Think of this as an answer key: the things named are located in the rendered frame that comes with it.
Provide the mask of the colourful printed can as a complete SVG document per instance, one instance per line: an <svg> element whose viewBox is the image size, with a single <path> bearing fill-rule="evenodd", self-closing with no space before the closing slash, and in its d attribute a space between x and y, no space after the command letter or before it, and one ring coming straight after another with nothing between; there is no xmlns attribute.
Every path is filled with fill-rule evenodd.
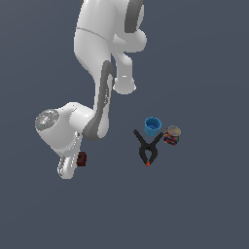
<svg viewBox="0 0 249 249"><path fill-rule="evenodd" d="M179 142L181 129L175 125L170 126L163 136L163 141L167 144L175 146Z"/></svg>

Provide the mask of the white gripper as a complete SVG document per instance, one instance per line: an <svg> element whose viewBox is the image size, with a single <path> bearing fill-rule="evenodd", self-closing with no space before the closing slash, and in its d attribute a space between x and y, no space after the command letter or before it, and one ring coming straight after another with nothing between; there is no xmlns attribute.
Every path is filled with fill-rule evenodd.
<svg viewBox="0 0 249 249"><path fill-rule="evenodd" d="M74 171L77 168L77 158L76 153L66 156L60 154L60 161L57 166L57 173L62 179L71 179L74 176Z"/></svg>

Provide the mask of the dark red small box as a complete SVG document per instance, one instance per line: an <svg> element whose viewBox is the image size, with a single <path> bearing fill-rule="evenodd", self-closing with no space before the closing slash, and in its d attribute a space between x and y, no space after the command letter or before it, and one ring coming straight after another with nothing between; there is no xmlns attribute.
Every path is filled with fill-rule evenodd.
<svg viewBox="0 0 249 249"><path fill-rule="evenodd" d="M80 152L77 158L78 166L85 166L87 162L87 154L85 152Z"/></svg>

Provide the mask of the black spring clamp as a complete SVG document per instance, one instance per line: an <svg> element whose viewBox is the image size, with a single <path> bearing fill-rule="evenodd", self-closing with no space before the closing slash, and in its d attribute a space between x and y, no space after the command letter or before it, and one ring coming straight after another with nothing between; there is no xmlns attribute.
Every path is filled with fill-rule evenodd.
<svg viewBox="0 0 249 249"><path fill-rule="evenodd" d="M158 156L157 144L162 139L163 133L161 132L151 143L147 143L141 134L135 129L134 135L140 142L139 156L146 166L149 166ZM151 156L147 158L146 152L149 151Z"/></svg>

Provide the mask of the blue plastic cup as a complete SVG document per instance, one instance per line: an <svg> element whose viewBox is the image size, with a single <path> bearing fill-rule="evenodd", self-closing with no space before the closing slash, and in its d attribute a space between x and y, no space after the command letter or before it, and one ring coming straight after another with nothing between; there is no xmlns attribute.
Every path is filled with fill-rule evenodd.
<svg viewBox="0 0 249 249"><path fill-rule="evenodd" d="M155 136L161 128L161 121L158 118L147 118L145 120L145 133L149 136Z"/></svg>

